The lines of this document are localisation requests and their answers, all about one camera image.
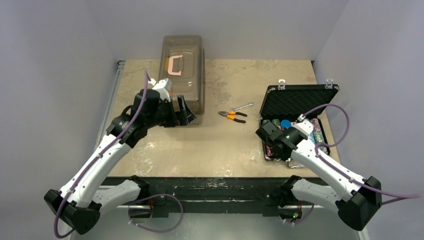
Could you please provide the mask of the black poker case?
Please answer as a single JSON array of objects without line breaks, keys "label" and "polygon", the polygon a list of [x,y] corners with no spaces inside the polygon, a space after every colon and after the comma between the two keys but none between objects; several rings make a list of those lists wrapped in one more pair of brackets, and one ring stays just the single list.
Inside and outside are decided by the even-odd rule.
[{"label": "black poker case", "polygon": [[[301,85],[286,85],[285,81],[279,80],[278,85],[269,85],[266,94],[262,101],[259,110],[259,125],[267,121],[278,119],[289,120],[291,123],[296,122],[301,114],[305,114],[311,109],[314,109],[323,104],[329,104],[339,92],[340,88],[337,84],[301,84]],[[305,116],[309,121],[317,118],[323,131],[325,144],[329,144],[327,136],[321,121],[321,115],[325,108],[320,108]],[[266,161],[285,161],[294,162],[288,156],[273,153],[274,157],[265,157],[265,144],[262,142],[264,159]]]}]

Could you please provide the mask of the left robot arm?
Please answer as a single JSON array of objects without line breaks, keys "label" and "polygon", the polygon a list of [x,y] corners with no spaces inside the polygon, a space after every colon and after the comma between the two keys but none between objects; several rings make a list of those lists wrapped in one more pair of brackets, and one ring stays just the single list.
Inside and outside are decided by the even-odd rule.
[{"label": "left robot arm", "polygon": [[99,187],[115,165],[128,154],[148,130],[160,126],[187,126],[196,119],[182,95],[177,97],[179,110],[173,102],[161,97],[158,90],[142,89],[134,102],[114,118],[92,156],[61,189],[50,189],[44,201],[55,214],[54,223],[63,221],[71,232],[89,232],[100,217],[125,203],[152,204],[154,195],[147,181],[130,176],[121,184],[100,191]]}]

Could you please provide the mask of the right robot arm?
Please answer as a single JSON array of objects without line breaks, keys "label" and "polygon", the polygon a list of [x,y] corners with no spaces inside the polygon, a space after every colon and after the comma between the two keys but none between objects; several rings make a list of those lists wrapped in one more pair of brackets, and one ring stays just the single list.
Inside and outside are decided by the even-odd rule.
[{"label": "right robot arm", "polygon": [[274,154],[304,165],[326,183],[293,175],[282,185],[280,196],[288,204],[299,200],[324,207],[351,229],[362,231],[382,206],[381,182],[364,178],[318,149],[309,140],[312,130],[313,125],[303,120],[286,130],[267,122],[255,132]]}]

